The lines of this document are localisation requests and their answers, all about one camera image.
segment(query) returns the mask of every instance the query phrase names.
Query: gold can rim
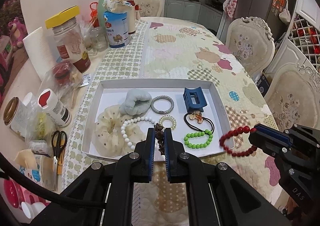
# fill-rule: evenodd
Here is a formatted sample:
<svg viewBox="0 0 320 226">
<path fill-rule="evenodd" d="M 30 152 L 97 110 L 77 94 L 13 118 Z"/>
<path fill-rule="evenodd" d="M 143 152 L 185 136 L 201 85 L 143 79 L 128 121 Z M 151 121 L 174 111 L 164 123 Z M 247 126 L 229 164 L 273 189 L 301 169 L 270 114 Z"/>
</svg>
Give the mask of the gold can rim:
<svg viewBox="0 0 320 226">
<path fill-rule="evenodd" d="M 19 98 L 13 97 L 7 104 L 3 113 L 4 124 L 7 126 L 12 121 L 19 104 Z"/>
</svg>

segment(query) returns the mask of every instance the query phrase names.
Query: scissors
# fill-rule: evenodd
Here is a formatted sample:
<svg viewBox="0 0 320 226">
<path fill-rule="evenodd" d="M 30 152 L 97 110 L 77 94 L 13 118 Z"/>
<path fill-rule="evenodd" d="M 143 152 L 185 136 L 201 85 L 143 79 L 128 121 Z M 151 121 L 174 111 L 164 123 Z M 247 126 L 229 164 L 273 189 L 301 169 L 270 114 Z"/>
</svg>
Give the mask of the scissors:
<svg viewBox="0 0 320 226">
<path fill-rule="evenodd" d="M 55 131 L 52 135 L 51 145 L 53 148 L 53 176 L 54 176 L 54 190 L 58 185 L 58 161 L 61 158 L 61 154 L 67 145 L 67 134 L 65 131 Z"/>
</svg>

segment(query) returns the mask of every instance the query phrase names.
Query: white bead bracelet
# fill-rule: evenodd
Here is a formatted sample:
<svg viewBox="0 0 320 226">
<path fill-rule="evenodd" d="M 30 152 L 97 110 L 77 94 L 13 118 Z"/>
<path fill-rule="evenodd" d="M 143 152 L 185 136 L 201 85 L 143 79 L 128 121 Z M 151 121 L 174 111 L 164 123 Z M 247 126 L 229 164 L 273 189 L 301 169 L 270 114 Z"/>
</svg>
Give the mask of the white bead bracelet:
<svg viewBox="0 0 320 226">
<path fill-rule="evenodd" d="M 132 150 L 135 149 L 135 145 L 130 141 L 130 139 L 128 138 L 128 135 L 125 133 L 125 128 L 127 127 L 127 125 L 129 124 L 133 124 L 133 123 L 137 123 L 140 121 L 149 121 L 151 124 L 154 124 L 156 121 L 151 118 L 151 117 L 137 117 L 135 119 L 130 119 L 128 121 L 125 121 L 122 126 L 121 126 L 121 134 L 122 137 L 124 138 L 124 141 L 127 143 L 128 147 L 130 147 Z"/>
</svg>

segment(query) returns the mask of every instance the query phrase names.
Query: light blue scrunchie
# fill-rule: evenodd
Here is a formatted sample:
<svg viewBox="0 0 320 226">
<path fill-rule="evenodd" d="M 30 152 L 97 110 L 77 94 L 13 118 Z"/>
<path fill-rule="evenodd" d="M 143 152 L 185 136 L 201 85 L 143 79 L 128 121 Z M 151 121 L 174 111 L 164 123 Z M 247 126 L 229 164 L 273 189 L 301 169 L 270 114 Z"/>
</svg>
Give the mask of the light blue scrunchie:
<svg viewBox="0 0 320 226">
<path fill-rule="evenodd" d="M 130 89 L 124 103 L 120 107 L 120 113 L 125 115 L 140 115 L 146 112 L 151 105 L 152 97 L 141 89 Z"/>
</svg>

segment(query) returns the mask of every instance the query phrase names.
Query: black scissors handle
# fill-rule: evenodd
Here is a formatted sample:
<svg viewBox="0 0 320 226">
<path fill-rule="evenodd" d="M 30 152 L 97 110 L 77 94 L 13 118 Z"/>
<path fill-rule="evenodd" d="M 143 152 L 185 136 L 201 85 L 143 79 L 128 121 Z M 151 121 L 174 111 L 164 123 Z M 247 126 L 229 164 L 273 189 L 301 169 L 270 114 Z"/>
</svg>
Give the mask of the black scissors handle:
<svg viewBox="0 0 320 226">
<path fill-rule="evenodd" d="M 59 159 L 61 152 L 63 151 L 63 149 L 66 147 L 67 145 L 67 134 L 65 133 L 65 131 L 55 131 L 53 133 L 52 139 L 51 139 L 51 144 L 52 144 L 52 148 L 53 148 L 53 155 Z"/>
</svg>

